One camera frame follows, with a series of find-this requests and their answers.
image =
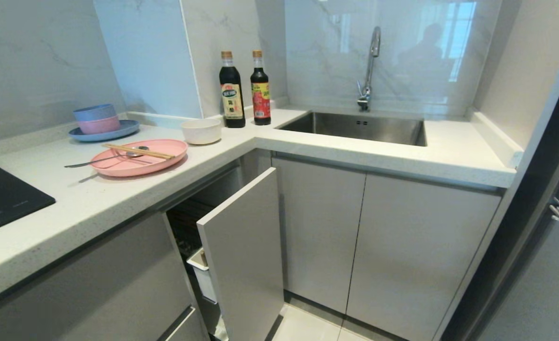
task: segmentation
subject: chrome faucet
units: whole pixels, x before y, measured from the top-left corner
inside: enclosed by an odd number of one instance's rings
[[[370,111],[368,106],[370,102],[370,93],[372,92],[372,69],[374,67],[374,58],[379,56],[381,49],[381,28],[376,26],[372,32],[372,41],[370,42],[370,51],[368,53],[368,69],[366,70],[366,84],[362,89],[360,81],[357,81],[357,87],[360,90],[360,97],[357,104],[360,111]]]

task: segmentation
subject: open cabinet door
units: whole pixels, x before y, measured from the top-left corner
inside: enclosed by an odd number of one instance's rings
[[[275,168],[201,218],[198,229],[229,339],[264,340],[284,304]]]

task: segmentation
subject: metal spoon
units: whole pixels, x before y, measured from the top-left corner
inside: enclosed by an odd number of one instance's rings
[[[146,145],[139,145],[138,147],[132,147],[132,149],[141,149],[141,151],[148,151],[149,147],[147,147]],[[137,157],[141,157],[142,155],[143,154],[128,152],[128,153],[125,153],[125,154],[115,155],[115,156],[110,157],[110,158],[101,158],[99,160],[85,162],[85,163],[70,164],[69,166],[65,166],[65,168],[77,168],[77,167],[88,166],[89,164],[92,164],[94,162],[99,162],[99,161],[103,161],[103,160],[110,160],[110,159],[116,158],[116,157],[137,158]]]

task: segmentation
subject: pink plate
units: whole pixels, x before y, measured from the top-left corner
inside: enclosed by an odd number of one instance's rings
[[[125,156],[126,152],[108,149],[93,157],[91,161],[112,157],[113,155],[119,156],[110,160],[93,163],[92,168],[110,177],[134,177],[135,175],[153,173],[168,168],[181,161],[182,158],[187,155],[187,143],[179,140],[147,140],[128,143],[123,146],[132,148],[138,147],[139,145],[145,145],[153,152],[176,155],[176,157],[169,160],[154,158],[147,155],[137,158],[128,158]]]

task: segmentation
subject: blue plate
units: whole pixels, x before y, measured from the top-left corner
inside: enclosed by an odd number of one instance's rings
[[[80,128],[75,128],[69,132],[69,136],[82,142],[99,142],[113,140],[114,138],[124,137],[138,130],[140,123],[132,119],[122,119],[119,121],[119,129],[112,132],[100,134],[84,134]]]

